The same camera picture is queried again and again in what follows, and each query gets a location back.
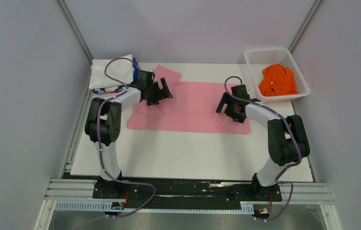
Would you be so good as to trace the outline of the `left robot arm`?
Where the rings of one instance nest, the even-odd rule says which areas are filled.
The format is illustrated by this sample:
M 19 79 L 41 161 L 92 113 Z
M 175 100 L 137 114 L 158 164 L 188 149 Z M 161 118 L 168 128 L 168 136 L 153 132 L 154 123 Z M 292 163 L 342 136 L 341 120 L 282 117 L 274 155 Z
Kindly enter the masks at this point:
M 112 198 L 118 198 L 124 192 L 125 182 L 120 179 L 121 169 L 116 152 L 122 112 L 140 102 L 151 106 L 168 98 L 172 99 L 173 96 L 166 79 L 156 80 L 153 72 L 141 70 L 137 79 L 114 96 L 92 99 L 84 131 L 98 152 L 101 168 L 96 181 L 98 192 L 105 190 Z

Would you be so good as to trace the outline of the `pink t-shirt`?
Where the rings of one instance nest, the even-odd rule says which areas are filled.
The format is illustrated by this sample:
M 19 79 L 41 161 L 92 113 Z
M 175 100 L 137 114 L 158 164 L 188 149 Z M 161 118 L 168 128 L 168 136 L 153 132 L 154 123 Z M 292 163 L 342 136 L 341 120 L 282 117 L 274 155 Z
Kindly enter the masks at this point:
M 222 98 L 222 83 L 182 81 L 182 74 L 158 65 L 158 78 L 165 78 L 173 95 L 158 105 L 148 106 L 145 101 L 132 106 L 127 128 L 217 134 L 251 134 L 249 121 L 235 122 L 224 113 L 217 113 Z

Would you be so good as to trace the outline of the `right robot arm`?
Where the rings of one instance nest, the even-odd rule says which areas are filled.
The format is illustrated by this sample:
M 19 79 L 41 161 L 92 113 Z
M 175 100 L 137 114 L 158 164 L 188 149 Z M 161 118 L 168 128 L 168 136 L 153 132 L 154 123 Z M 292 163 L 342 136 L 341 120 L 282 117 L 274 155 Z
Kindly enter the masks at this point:
M 299 115 L 282 115 L 258 99 L 250 99 L 245 85 L 226 91 L 217 106 L 217 113 L 224 112 L 234 122 L 253 120 L 268 132 L 269 159 L 253 176 L 251 195 L 263 200 L 270 187 L 291 167 L 297 166 L 310 154 L 310 146 L 303 120 Z

